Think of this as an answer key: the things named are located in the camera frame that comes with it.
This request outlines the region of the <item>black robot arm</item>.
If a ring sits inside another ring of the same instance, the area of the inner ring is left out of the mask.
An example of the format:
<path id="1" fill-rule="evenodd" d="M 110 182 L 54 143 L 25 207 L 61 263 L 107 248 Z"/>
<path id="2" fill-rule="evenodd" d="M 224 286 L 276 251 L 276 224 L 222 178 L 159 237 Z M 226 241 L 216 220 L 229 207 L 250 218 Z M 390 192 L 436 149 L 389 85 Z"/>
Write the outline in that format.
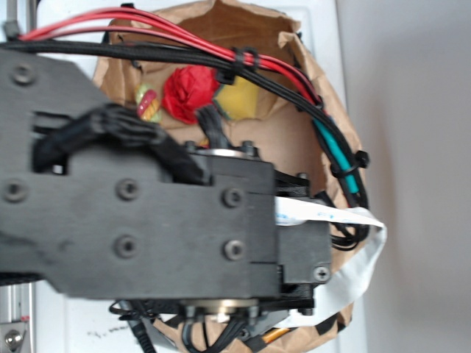
<path id="1" fill-rule="evenodd" d="M 198 151 L 112 104 L 72 63 L 1 52 L 1 283 L 44 279 L 123 299 L 126 319 L 222 311 L 219 351 L 260 318 L 310 315 L 329 278 L 324 222 L 275 210 L 310 196 L 249 144 Z"/>

